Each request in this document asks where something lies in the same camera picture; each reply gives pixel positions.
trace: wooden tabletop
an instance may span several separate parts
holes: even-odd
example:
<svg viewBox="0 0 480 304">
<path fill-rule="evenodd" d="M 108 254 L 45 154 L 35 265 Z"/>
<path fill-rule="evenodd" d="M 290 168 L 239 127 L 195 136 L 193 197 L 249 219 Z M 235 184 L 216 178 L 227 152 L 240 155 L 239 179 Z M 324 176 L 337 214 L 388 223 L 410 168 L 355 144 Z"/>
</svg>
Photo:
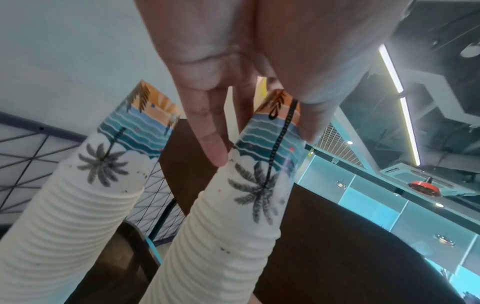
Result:
<svg viewBox="0 0 480 304">
<path fill-rule="evenodd" d="M 185 120 L 160 165 L 185 214 L 217 170 Z M 263 304 L 465 304 L 396 236 L 301 186 L 293 187 L 280 229 L 254 292 Z"/>
</svg>

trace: stack of paper cups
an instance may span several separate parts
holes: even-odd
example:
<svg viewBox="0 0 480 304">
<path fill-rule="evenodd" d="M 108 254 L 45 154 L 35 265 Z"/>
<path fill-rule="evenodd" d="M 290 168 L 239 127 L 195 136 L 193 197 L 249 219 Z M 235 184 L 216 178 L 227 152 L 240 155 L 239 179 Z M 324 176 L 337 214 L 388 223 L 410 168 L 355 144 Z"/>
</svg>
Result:
<svg viewBox="0 0 480 304">
<path fill-rule="evenodd" d="M 302 163 L 298 102 L 271 92 L 193 204 L 141 304 L 245 304 Z"/>
<path fill-rule="evenodd" d="M 141 82 L 59 164 L 0 242 L 2 304 L 67 300 L 143 193 L 177 116 Z"/>
</svg>

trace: beach design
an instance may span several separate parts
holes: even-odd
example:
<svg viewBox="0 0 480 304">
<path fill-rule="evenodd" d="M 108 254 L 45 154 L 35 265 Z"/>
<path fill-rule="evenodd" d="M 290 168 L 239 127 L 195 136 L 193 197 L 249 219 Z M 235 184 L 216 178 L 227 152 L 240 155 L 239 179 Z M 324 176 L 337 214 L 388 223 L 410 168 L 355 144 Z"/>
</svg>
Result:
<svg viewBox="0 0 480 304">
<path fill-rule="evenodd" d="M 299 118 L 298 101 L 284 90 L 275 90 L 266 97 L 233 147 L 240 154 L 240 161 L 234 167 L 243 181 L 229 178 L 228 183 L 248 193 L 234 201 L 240 205 L 253 204 L 255 223 L 259 223 L 262 212 L 270 225 L 273 224 L 272 215 L 278 215 L 272 204 L 274 187 L 281 172 L 293 179 L 305 146 L 297 130 Z M 242 156 L 256 161 L 252 172 L 245 168 L 249 162 L 241 162 Z M 279 203 L 285 204 L 285 200 L 280 199 Z"/>
<path fill-rule="evenodd" d="M 100 143 L 86 145 L 88 155 L 78 154 L 81 171 L 88 171 L 87 182 L 97 178 L 104 187 L 118 181 L 118 175 L 128 175 L 123 167 L 128 165 L 119 158 L 127 151 L 136 151 L 149 159 L 157 159 L 180 118 L 180 108 L 155 89 L 140 81 L 122 103 L 98 126 L 97 132 L 106 136 L 109 146 Z M 125 151 L 111 153 L 114 144 Z"/>
</svg>

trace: blue wave pattern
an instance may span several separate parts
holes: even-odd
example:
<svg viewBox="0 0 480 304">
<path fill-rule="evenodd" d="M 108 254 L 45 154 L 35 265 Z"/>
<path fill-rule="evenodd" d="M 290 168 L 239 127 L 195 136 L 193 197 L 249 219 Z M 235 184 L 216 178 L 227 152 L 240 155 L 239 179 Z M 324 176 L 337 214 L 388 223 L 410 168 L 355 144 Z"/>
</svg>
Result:
<svg viewBox="0 0 480 304">
<path fill-rule="evenodd" d="M 97 132 L 112 140 L 120 128 L 125 132 L 117 140 L 125 149 L 134 150 L 150 158 L 158 158 L 167 144 L 172 129 L 165 134 L 166 126 L 140 113 L 131 107 L 127 112 L 127 102 L 123 101 L 97 128 Z"/>
<path fill-rule="evenodd" d="M 285 120 L 280 117 L 270 120 L 268 114 L 256 113 L 242 131 L 234 148 L 240 156 L 248 155 L 256 161 L 268 162 L 284 123 Z M 304 146 L 297 126 L 290 124 L 273 162 L 275 170 L 284 168 L 291 172 L 301 159 Z"/>
</svg>

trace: linear light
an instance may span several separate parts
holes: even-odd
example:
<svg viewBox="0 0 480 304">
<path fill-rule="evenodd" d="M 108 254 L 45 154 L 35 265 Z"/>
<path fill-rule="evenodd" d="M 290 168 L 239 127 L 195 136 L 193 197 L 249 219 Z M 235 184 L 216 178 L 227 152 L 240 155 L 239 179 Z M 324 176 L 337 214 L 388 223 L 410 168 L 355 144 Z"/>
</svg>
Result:
<svg viewBox="0 0 480 304">
<path fill-rule="evenodd" d="M 392 62 L 392 59 L 390 58 L 387 48 L 385 47 L 385 45 L 381 45 L 378 50 L 380 51 L 381 58 L 383 59 L 386 69 L 388 70 L 388 73 L 393 80 L 393 84 L 395 85 L 396 90 L 398 91 L 398 93 L 403 92 L 404 87 L 402 86 L 399 75 L 395 70 L 395 66 Z M 412 125 L 412 119 L 410 117 L 407 99 L 405 97 L 400 98 L 400 104 L 403 111 L 403 118 L 405 119 L 406 130 L 408 131 L 408 138 L 410 140 L 411 150 L 413 152 L 413 157 L 415 158 L 415 165 L 420 166 L 420 155 L 417 147 L 417 141 L 415 140 L 414 127 Z"/>
</svg>

